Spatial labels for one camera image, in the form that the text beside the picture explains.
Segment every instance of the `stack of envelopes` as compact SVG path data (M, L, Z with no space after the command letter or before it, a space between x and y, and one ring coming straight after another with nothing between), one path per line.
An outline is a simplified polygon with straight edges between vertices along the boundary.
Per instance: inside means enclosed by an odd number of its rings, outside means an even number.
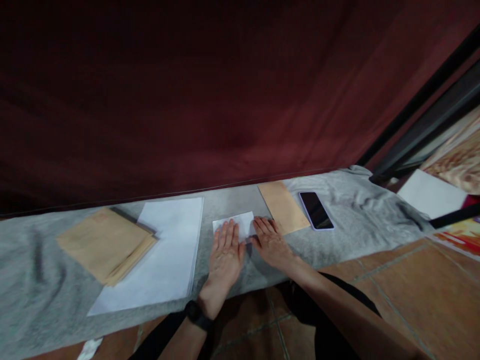
M106 286L115 286L122 280L156 242L152 233L106 207L56 240Z

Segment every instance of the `dark red curtain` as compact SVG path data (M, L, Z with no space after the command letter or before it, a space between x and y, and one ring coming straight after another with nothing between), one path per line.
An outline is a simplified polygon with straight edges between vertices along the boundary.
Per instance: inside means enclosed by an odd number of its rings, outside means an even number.
M158 3L1 5L0 214L347 167L480 21L473 0Z

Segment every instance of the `brown floor tile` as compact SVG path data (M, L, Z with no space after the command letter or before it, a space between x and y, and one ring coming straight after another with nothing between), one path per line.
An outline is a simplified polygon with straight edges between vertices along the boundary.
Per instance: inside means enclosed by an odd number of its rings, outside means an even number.
M141 325L141 338L140 344L144 342L147 336L160 324L167 316L160 316L154 320L144 322Z
M469 258L466 255L463 255L460 252L452 250L449 247L446 247L440 243L432 242L435 247L437 247L441 253L444 253L451 257L451 259L460 265L464 270L466 270L474 279L480 281L480 262Z
M82 349L84 347L84 343L80 342L75 345L62 347L54 351L50 351L44 353L42 355L29 357L25 360L77 360Z
M134 353L139 327L129 327L103 337L93 360L124 360Z
M275 320L265 290L228 299L215 321L215 343L226 344Z
M213 359L273 359L283 360L284 350L277 326L263 329L255 335L220 351Z
M372 275L436 359L477 359L480 288L433 246Z
M427 240L420 239L402 247L399 247L395 250L377 252L372 255L361 257L359 260L365 267L365 270L367 272L370 272L426 243Z
M315 359L315 327L304 325L292 316L280 322L285 347L290 359Z
M357 260L349 260L321 268L319 271L336 276L347 283L361 277L365 271Z
M282 282L281 284L271 286L265 289L273 304L273 311L275 312L275 316L277 317L277 319L290 314L289 307L284 300L281 290L283 289L285 291L289 287L290 284L288 282Z
M355 287L367 295L370 300L375 303L375 306L381 317L401 334L405 335L409 340L418 345L417 340L412 335L407 325L402 318L390 306L385 297L380 293L375 284L369 279L365 278L355 284Z

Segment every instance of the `watch strap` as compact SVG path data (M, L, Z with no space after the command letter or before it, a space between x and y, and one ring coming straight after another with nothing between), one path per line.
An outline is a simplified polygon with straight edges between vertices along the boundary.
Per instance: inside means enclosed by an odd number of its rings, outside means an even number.
M199 304L190 300L185 306L185 312L188 319L207 333L212 329L214 321L205 316Z

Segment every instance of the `smartphone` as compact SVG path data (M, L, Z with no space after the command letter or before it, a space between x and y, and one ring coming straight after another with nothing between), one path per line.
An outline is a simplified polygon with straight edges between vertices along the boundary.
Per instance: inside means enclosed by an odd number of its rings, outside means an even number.
M313 230L321 231L335 228L315 192L299 192L298 195L300 196L303 208L308 214L308 220L310 220Z

